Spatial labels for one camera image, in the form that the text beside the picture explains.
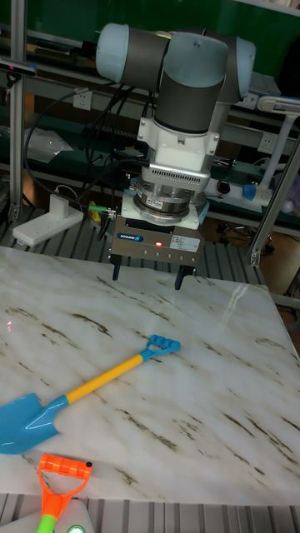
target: blue shovel blade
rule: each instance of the blue shovel blade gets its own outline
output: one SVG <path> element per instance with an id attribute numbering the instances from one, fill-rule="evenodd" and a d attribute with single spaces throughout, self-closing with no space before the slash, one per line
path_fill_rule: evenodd
<path id="1" fill-rule="evenodd" d="M 57 435 L 53 418 L 67 406 L 66 396 L 42 407 L 35 394 L 28 394 L 0 407 L 0 453 L 21 454 Z"/>

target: schunk logo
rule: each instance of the schunk logo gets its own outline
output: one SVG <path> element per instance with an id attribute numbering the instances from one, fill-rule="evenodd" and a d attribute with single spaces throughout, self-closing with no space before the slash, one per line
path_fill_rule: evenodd
<path id="1" fill-rule="evenodd" d="M 117 238 L 125 239 L 126 241 L 135 241 L 135 242 L 143 241 L 143 237 L 141 237 L 140 235 L 128 235 L 127 233 L 118 233 Z"/>

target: green toy handle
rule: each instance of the green toy handle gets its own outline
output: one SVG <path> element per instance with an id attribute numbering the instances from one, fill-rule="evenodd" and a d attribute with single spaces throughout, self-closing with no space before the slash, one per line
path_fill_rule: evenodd
<path id="1" fill-rule="evenodd" d="M 53 533 L 56 518 L 51 515 L 43 515 L 37 529 L 37 533 Z"/>

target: orange toy handle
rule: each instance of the orange toy handle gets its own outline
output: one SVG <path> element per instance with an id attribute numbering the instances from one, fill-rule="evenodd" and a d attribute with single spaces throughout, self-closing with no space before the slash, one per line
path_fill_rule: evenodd
<path id="1" fill-rule="evenodd" d="M 82 484 L 67 494 L 54 494 L 45 485 L 42 478 L 42 471 L 75 477 L 76 479 L 82 480 Z M 88 483 L 91 474 L 92 463 L 90 462 L 83 463 L 81 461 L 65 459 L 64 457 L 49 456 L 44 453 L 38 467 L 38 477 L 42 486 L 42 516 L 50 515 L 57 520 L 71 498 Z"/>

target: green light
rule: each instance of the green light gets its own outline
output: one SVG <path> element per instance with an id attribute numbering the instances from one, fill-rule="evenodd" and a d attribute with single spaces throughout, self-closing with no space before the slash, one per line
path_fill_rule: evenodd
<path id="1" fill-rule="evenodd" d="M 72 526 L 67 533 L 85 533 L 85 531 L 81 526 Z"/>

